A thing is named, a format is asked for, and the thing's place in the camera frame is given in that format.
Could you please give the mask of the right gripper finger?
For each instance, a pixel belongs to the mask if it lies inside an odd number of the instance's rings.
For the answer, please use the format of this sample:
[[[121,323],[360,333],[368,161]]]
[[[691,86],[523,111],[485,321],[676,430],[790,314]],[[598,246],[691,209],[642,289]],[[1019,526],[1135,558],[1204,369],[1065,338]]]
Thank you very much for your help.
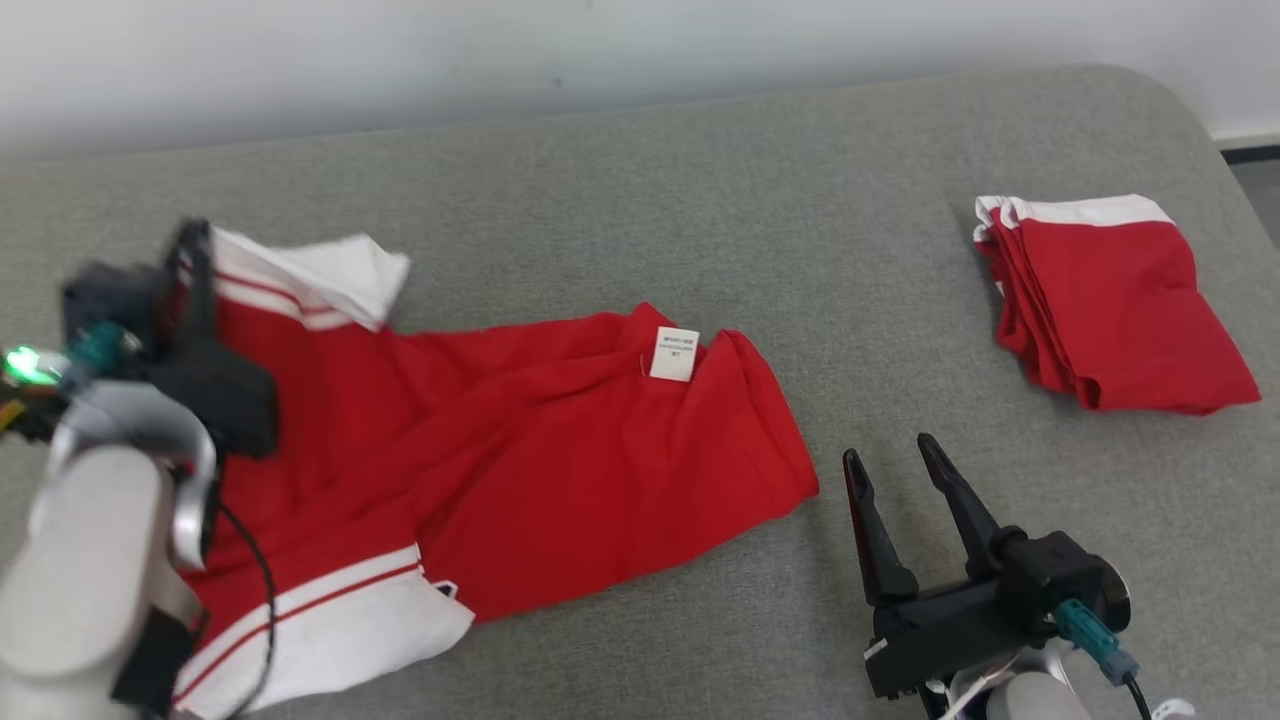
[[[874,486],[855,448],[844,451],[842,465],[867,602],[878,609],[914,598],[918,579],[896,552],[876,506]]]
[[[973,580],[997,577],[1004,570],[1004,546],[1025,541],[1028,534],[1016,525],[1000,525],[964,475],[955,468],[940,442],[929,433],[916,436],[933,487],[946,498],[966,552],[965,573]]]

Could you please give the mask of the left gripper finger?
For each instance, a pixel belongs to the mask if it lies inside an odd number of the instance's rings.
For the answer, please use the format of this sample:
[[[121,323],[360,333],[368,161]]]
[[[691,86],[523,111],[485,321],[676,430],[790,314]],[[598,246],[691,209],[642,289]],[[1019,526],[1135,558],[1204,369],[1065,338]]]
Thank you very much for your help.
[[[174,291],[186,272],[186,300],[174,315],[172,343],[183,348],[193,342],[215,340],[216,292],[212,227],[206,219],[183,219],[170,243],[165,269]]]

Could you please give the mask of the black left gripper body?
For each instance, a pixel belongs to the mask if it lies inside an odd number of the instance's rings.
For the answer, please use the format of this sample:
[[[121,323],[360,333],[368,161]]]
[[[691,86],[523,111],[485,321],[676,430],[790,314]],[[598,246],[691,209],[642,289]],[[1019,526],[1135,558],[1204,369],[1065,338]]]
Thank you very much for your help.
[[[221,341],[184,340],[148,365],[148,380],[191,410],[223,451],[257,459],[276,451],[276,382]]]

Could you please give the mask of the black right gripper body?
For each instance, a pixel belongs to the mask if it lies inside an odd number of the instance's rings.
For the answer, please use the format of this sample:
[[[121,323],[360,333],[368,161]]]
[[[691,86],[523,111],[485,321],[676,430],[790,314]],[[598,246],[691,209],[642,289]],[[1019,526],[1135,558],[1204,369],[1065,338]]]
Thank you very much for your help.
[[[950,683],[1007,659],[1023,673],[1062,680],[1050,643],[1057,635],[1047,619],[1056,594],[1047,582],[1004,571],[924,592],[909,571],[867,571],[863,585],[873,609],[864,662],[878,698],[923,692],[928,682]]]

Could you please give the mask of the red shirt with white sleeves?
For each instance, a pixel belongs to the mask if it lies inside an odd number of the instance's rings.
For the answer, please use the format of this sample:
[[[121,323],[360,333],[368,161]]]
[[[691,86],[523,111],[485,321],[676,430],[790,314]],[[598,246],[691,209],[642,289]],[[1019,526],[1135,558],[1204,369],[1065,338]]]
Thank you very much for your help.
[[[214,228],[214,243],[219,336],[280,404],[276,451],[223,474],[276,583],[255,708],[676,568],[819,489],[778,380],[736,331],[701,345],[639,304],[397,334],[410,260],[366,234],[273,249]],[[174,697],[220,720],[260,674],[262,574],[221,528],[188,580],[210,623]]]

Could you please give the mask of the folded red garment white band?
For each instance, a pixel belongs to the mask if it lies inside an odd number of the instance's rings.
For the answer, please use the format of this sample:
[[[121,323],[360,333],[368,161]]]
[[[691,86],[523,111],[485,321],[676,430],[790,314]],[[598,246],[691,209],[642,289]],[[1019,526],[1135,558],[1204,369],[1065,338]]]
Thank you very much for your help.
[[[1190,245],[1156,201],[984,195],[975,218],[1002,299],[995,338],[1033,384],[1096,413],[1207,416],[1260,401],[1199,291]]]

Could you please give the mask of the grey fabric sofa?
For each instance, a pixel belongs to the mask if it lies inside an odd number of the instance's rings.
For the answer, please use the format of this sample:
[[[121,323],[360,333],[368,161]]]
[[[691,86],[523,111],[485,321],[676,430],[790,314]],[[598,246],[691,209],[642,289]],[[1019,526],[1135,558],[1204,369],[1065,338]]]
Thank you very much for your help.
[[[1140,193],[1178,224],[1262,401],[1094,414],[993,340],[982,193]],[[0,348],[55,345],[61,278],[151,260],[183,215],[262,243],[406,252],[404,329],[626,311],[733,328],[822,489],[687,566],[480,626],[440,659],[261,720],[920,720],[877,700],[840,457],[924,587],[964,552],[916,434],[992,514],[1065,530],[1134,601],[1151,702],[1280,720],[1280,250],[1204,127],[1117,67],[940,76],[639,111],[0,169]]]

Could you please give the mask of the white black wall baseboard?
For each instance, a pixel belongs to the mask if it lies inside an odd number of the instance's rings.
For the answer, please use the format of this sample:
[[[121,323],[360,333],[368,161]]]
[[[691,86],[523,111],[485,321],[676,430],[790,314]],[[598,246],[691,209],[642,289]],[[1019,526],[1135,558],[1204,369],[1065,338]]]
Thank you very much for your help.
[[[1211,129],[1210,137],[1229,165],[1280,160],[1280,120],[1262,126]]]

